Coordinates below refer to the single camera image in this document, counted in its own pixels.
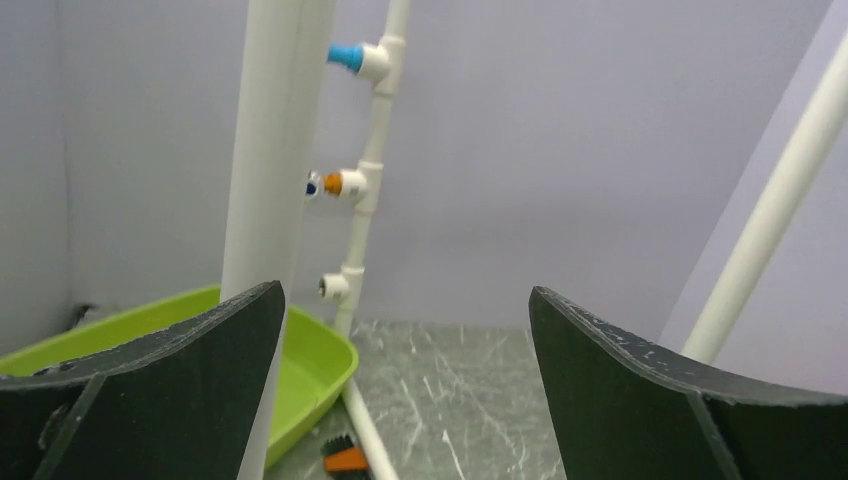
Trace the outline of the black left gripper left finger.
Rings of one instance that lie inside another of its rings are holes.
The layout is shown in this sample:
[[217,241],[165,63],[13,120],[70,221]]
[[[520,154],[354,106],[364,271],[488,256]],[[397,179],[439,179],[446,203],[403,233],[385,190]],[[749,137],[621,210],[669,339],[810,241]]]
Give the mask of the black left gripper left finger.
[[1,377],[5,479],[235,479],[286,311],[277,281]]

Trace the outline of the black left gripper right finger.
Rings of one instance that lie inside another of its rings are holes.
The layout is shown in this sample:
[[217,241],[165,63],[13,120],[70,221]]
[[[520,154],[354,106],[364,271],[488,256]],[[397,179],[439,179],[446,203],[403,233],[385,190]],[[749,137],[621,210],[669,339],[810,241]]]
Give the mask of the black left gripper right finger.
[[847,399],[689,359],[535,287],[529,320],[570,479],[843,479]]

